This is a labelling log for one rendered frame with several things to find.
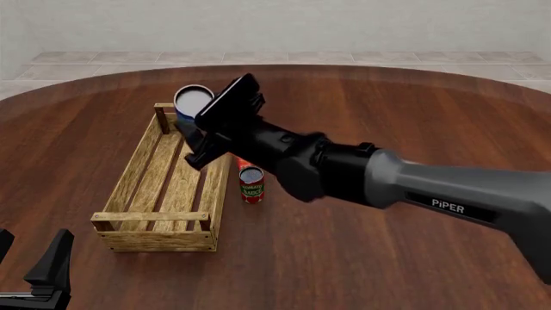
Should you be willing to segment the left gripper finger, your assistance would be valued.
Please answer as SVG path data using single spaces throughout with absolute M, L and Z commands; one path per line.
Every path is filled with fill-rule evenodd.
M 38 263 L 24 276 L 31 288 L 71 288 L 70 261 L 74 235 L 60 229 Z
M 14 235 L 7 229 L 0 229 L 0 261 L 3 261 L 9 248 L 13 245 Z

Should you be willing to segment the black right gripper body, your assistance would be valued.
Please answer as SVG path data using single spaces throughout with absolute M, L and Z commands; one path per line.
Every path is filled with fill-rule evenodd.
M 202 131 L 204 139 L 199 150 L 191 150 L 192 154 L 186 157 L 187 163 L 195 170 L 201 170 L 215 159 L 232 150 L 237 139 L 242 135 L 245 129 L 258 121 L 259 116 L 255 115 L 248 120 L 238 123 L 235 126 L 222 128 L 220 131 L 206 132 Z

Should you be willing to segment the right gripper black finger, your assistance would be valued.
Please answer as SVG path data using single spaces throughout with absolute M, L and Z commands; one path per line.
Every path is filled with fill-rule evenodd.
M 174 123 L 177 131 L 184 137 L 186 143 L 191 150 L 199 150 L 201 148 L 204 135 L 201 130 L 189 121 L 176 121 Z

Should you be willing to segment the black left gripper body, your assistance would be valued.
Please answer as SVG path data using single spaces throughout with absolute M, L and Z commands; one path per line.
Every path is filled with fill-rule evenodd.
M 0 310 L 66 310 L 71 288 L 39 288 L 30 293 L 1 292 Z

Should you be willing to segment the blue tin with white lid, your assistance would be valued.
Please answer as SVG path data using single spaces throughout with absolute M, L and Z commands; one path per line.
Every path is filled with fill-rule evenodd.
M 176 92 L 173 106 L 176 128 L 182 133 L 195 128 L 195 117 L 214 99 L 214 93 L 200 84 L 189 84 Z

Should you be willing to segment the wooden slat tray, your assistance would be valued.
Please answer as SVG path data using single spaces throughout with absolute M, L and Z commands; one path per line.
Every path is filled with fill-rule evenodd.
M 114 252 L 215 251 L 232 157 L 203 170 L 175 127 L 169 103 L 152 117 L 104 209 L 91 216 L 98 237 Z

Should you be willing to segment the flat black plate on stalk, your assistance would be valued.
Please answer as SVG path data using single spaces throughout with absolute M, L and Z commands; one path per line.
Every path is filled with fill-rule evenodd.
M 234 79 L 197 114 L 195 125 L 213 132 L 254 117 L 265 104 L 259 91 L 259 83 L 250 73 Z

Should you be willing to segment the red tomato sauce tin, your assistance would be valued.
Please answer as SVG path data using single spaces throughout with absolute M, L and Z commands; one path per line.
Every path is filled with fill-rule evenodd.
M 264 172 L 254 164 L 236 157 L 240 194 L 243 201 L 256 204 L 264 198 Z

